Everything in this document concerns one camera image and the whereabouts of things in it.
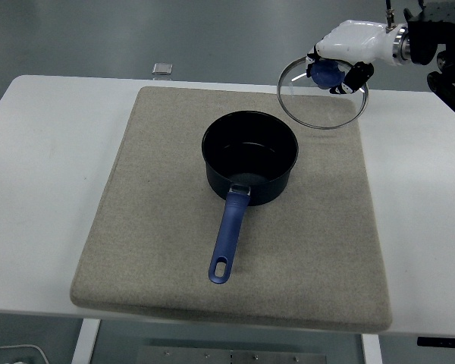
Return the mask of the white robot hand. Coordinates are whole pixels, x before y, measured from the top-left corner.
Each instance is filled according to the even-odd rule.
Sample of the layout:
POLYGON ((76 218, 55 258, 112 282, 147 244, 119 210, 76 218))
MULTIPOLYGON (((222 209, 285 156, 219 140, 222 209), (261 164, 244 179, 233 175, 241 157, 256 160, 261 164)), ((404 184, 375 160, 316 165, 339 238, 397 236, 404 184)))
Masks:
POLYGON ((404 62, 404 25, 346 20, 317 42, 306 56, 306 76, 332 94, 352 94, 374 74, 373 62, 404 62))

